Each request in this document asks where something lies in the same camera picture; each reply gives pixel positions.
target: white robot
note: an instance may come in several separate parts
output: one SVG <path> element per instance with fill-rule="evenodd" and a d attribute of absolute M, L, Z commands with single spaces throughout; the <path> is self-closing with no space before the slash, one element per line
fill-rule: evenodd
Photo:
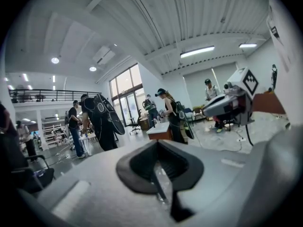
<path fill-rule="evenodd" d="M 204 115 L 234 119 L 239 125 L 253 122 L 252 100 L 258 88 L 258 81 L 247 68 L 236 70 L 224 85 L 224 93 L 209 101 L 204 107 Z"/>

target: blue jeans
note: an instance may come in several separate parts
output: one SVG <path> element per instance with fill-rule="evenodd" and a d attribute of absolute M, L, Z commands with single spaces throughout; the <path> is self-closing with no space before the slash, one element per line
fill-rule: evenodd
<path fill-rule="evenodd" d="M 153 108 L 151 110 L 148 111 L 148 115 L 149 115 L 149 122 L 150 122 L 150 128 L 153 127 L 153 119 L 156 119 L 158 116 L 158 111 L 157 109 Z"/>
<path fill-rule="evenodd" d="M 77 156 L 81 157 L 83 155 L 84 151 L 83 151 L 82 145 L 79 140 L 78 129 L 77 128 L 75 128 L 75 129 L 69 128 L 69 129 L 70 129 L 70 132 L 72 135 L 72 139 L 74 140 Z"/>

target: ceiling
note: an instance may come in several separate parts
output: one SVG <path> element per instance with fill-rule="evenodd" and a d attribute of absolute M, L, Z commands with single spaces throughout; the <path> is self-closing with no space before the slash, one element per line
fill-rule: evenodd
<path fill-rule="evenodd" d="M 48 89 L 52 90 L 56 86 L 56 90 L 63 90 L 65 76 L 55 75 L 55 82 L 53 82 L 53 75 L 39 72 L 27 72 L 27 79 L 25 81 L 22 72 L 6 73 L 8 79 L 7 84 L 12 85 L 15 89 L 28 89 L 28 85 L 32 89 Z"/>
<path fill-rule="evenodd" d="M 32 0 L 9 35 L 7 70 L 100 81 L 130 55 L 161 77 L 208 60 L 248 56 L 270 37 L 267 14 L 268 0 Z M 241 43 L 258 46 L 243 50 Z M 103 45 L 116 55 L 90 72 Z M 214 51 L 180 59 L 182 52 L 210 45 Z M 52 64 L 52 57 L 60 63 Z"/>

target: floor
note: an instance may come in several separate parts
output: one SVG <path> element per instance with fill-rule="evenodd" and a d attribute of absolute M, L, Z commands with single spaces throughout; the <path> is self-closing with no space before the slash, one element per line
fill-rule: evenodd
<path fill-rule="evenodd" d="M 269 113 L 254 113 L 252 118 L 255 122 L 248 125 L 248 129 L 253 144 L 270 139 L 276 132 L 283 130 L 287 124 L 285 118 L 277 118 L 276 115 Z M 212 129 L 213 125 L 213 121 L 208 122 L 206 120 L 204 122 L 194 123 L 192 129 L 195 134 L 195 139 L 189 140 L 189 144 L 207 149 L 237 151 L 244 154 L 250 153 L 252 146 L 247 140 L 245 127 L 233 125 L 231 131 L 224 130 L 221 133 L 216 133 L 216 130 Z M 129 131 L 131 130 L 131 127 L 126 127 L 125 135 L 118 135 L 118 147 L 127 147 L 134 142 L 148 140 L 146 132 L 138 131 L 138 134 L 132 133 L 130 135 Z M 240 137 L 243 137 L 244 141 L 237 142 Z M 89 149 L 91 154 L 103 152 L 98 142 L 91 141 Z M 71 151 L 70 146 L 67 145 L 39 151 L 37 154 L 45 156 L 48 165 L 54 168 L 56 178 L 64 175 L 75 165 L 80 164 L 88 158 L 78 159 L 75 150 Z M 31 164 L 31 167 L 39 170 L 46 167 L 46 165 L 43 160 L 40 159 L 38 163 Z"/>

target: air conditioner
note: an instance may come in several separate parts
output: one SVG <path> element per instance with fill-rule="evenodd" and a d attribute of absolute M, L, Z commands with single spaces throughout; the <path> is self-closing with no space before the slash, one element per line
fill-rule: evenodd
<path fill-rule="evenodd" d="M 95 54 L 93 60 L 101 65 L 106 64 L 110 59 L 114 57 L 115 53 L 112 52 L 108 47 L 102 46 L 101 49 Z"/>

